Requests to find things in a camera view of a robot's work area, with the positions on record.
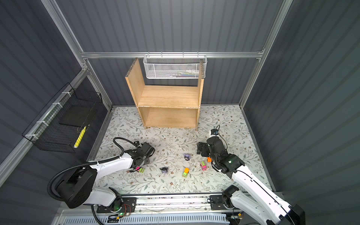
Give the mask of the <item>black purple figurine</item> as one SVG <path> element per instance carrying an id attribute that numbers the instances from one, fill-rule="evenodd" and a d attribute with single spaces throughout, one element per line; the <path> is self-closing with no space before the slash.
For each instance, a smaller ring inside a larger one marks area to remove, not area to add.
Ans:
<path id="1" fill-rule="evenodd" d="M 186 161 L 189 161 L 190 160 L 190 155 L 189 154 L 184 154 L 184 159 L 186 160 Z"/>
<path id="2" fill-rule="evenodd" d="M 167 174 L 168 173 L 168 167 L 162 167 L 160 168 L 161 173 Z"/>

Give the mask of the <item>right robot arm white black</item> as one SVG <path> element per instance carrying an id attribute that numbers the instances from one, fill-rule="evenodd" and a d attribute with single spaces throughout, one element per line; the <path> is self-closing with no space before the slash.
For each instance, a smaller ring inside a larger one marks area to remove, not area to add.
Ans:
<path id="1" fill-rule="evenodd" d="M 222 204 L 225 208 L 242 210 L 261 225 L 304 225 L 305 211 L 292 206 L 267 188 L 235 154 L 230 154 L 218 136 L 212 136 L 206 142 L 199 142 L 197 153 L 211 158 L 212 167 L 225 174 L 243 187 L 244 194 L 237 186 L 230 185 L 222 192 Z"/>

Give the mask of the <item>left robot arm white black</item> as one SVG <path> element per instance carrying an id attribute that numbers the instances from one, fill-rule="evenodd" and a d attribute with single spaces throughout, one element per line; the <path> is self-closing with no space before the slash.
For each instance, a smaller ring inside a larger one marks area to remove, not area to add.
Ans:
<path id="1" fill-rule="evenodd" d="M 117 171 L 135 173 L 149 164 L 155 153 L 154 147 L 147 142 L 128 141 L 133 149 L 125 150 L 119 143 L 122 137 L 112 141 L 121 150 L 119 155 L 98 161 L 89 161 L 71 166 L 57 173 L 47 185 L 48 195 L 64 202 L 70 209 L 80 205 L 101 205 L 112 212 L 119 212 L 125 207 L 121 194 L 112 187 L 98 187 L 95 182 Z"/>

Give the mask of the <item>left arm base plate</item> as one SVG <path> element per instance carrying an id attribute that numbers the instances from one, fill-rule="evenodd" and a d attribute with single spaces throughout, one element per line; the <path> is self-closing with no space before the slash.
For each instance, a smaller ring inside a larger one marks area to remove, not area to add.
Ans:
<path id="1" fill-rule="evenodd" d="M 110 204 L 110 206 L 100 205 L 96 213 L 133 213 L 137 205 L 137 198 L 135 197 L 126 197 L 122 199 L 115 199 L 115 201 Z"/>

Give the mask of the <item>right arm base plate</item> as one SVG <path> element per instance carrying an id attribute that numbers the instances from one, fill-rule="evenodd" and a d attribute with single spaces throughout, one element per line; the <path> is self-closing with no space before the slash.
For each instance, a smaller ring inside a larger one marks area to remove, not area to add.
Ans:
<path id="1" fill-rule="evenodd" d="M 231 198 L 226 195 L 210 195 L 207 202 L 213 211 L 232 210 L 234 208 Z"/>

